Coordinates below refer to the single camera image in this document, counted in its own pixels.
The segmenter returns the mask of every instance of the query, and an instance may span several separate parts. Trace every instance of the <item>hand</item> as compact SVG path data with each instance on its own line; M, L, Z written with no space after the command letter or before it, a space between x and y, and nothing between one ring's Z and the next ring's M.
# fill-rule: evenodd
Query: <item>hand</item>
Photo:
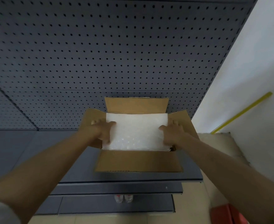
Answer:
M109 144L110 143L110 129L116 122L106 122L105 119L92 120L91 125L95 129L98 139Z
M183 127L176 120L169 120L168 126L162 125L159 129L164 133L163 143L169 146L177 145L179 139L185 134Z

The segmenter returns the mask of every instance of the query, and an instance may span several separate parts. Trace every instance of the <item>red object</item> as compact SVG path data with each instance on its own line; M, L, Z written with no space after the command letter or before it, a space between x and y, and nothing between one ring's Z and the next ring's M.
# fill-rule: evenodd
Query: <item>red object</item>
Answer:
M231 204L210 210L212 224L248 224L245 217Z

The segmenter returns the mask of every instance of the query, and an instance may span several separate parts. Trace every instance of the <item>white sleeve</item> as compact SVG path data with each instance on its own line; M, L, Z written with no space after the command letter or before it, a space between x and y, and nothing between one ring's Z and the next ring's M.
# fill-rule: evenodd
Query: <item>white sleeve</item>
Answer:
M3 203L0 203L0 224L21 224L13 210Z

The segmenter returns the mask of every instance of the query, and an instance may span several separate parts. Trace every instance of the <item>person's left hand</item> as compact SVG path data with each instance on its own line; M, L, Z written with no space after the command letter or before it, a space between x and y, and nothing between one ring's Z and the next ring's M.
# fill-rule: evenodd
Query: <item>person's left hand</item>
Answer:
M91 125L94 128L98 139L102 140L106 144L110 143L110 129L116 122L106 122L105 119L92 120Z

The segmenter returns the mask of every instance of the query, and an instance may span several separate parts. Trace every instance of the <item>white packaging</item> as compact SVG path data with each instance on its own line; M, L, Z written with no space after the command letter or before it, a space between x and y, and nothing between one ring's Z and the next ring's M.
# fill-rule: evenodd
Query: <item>white packaging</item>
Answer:
M168 114L112 114L106 113L106 121L115 121L110 130L110 144L104 144L107 150L147 150L169 151L170 146L163 145L163 131L159 126L168 123Z

